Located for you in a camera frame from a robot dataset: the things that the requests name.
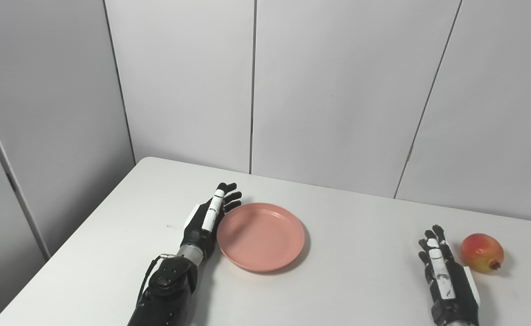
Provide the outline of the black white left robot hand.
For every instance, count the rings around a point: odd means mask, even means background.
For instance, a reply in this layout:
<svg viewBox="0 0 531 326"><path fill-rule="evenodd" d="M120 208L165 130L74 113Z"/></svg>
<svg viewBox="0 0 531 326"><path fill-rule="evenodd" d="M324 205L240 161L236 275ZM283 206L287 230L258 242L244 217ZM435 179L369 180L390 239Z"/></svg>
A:
<svg viewBox="0 0 531 326"><path fill-rule="evenodd" d="M209 200L193 209L177 256L189 259L196 266L212 256L220 222L242 204L242 193L237 188L236 183L220 183Z"/></svg>

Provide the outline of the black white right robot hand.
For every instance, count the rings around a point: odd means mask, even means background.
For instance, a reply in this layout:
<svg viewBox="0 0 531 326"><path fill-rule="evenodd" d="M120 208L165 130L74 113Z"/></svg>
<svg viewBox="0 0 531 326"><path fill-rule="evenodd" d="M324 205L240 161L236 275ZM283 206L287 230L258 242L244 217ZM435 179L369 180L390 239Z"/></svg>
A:
<svg viewBox="0 0 531 326"><path fill-rule="evenodd" d="M470 268L456 262L444 229L433 225L418 241L437 326L478 326L480 296Z"/></svg>

